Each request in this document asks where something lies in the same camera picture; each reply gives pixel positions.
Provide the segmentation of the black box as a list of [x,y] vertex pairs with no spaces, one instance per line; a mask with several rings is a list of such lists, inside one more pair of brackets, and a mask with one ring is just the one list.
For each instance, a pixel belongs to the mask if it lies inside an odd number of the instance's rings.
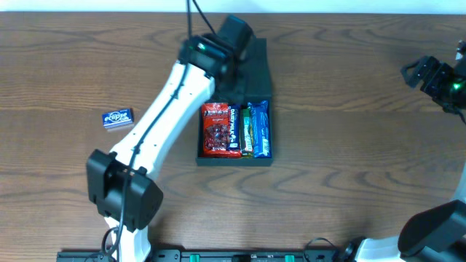
[[[246,59],[237,69],[237,77],[231,82],[221,84],[221,91],[210,100],[212,102],[226,102],[240,104],[246,107],[249,103],[260,103],[266,100],[269,117],[269,148],[273,145],[273,84],[267,60],[267,42],[265,38],[253,39],[246,49]],[[199,127],[197,139],[197,157],[199,166],[227,166],[227,167],[269,167],[274,157],[269,158],[211,158],[203,153],[203,122],[202,114],[198,113]]]

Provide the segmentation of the red candy bag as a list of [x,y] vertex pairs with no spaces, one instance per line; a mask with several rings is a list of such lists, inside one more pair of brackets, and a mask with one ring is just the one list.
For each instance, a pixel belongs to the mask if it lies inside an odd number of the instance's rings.
[[229,146],[229,106],[227,103],[205,103],[202,114],[202,152],[204,157],[238,159],[238,149]]

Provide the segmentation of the blue cookie pack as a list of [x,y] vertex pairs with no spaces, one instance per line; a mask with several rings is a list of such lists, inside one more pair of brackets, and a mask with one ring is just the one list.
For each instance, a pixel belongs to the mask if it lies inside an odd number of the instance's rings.
[[249,103],[250,120],[253,132],[253,157],[271,158],[269,136],[269,103],[263,100],[260,103]]

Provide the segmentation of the dairy milk chocolate bar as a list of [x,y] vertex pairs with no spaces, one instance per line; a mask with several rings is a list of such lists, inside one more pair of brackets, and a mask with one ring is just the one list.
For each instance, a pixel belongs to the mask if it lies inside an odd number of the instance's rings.
[[229,150],[240,149],[240,107],[229,106]]

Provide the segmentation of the green white candy bar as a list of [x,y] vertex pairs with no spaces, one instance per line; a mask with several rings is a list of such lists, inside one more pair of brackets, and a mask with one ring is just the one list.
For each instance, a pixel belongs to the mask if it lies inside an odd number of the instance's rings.
[[250,112],[248,108],[240,111],[241,116],[241,153],[245,158],[253,156],[253,139],[250,131]]

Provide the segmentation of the blue eclipse mints box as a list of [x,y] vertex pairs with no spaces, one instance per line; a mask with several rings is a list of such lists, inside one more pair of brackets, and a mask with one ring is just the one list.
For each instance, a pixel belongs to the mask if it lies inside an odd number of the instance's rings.
[[134,116],[131,108],[110,111],[102,115],[102,125],[106,129],[132,124]]

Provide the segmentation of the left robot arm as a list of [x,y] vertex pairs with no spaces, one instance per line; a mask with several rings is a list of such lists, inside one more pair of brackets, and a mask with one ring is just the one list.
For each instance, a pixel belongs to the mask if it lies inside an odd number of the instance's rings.
[[100,254],[113,261],[144,261],[151,252],[148,225],[163,193],[155,181],[168,151],[216,88],[229,83],[244,58],[253,31],[228,16],[215,33],[189,35],[162,91],[134,128],[105,153],[86,163],[87,190],[109,226]]

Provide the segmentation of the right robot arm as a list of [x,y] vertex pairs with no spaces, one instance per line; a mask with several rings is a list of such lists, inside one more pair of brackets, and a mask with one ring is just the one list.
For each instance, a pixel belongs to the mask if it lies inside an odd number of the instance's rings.
[[[465,42],[456,48],[451,67],[424,56],[401,68],[405,83],[432,98],[443,112],[465,121]],[[397,236],[352,240],[338,261],[464,261],[465,174],[451,200],[411,217]]]

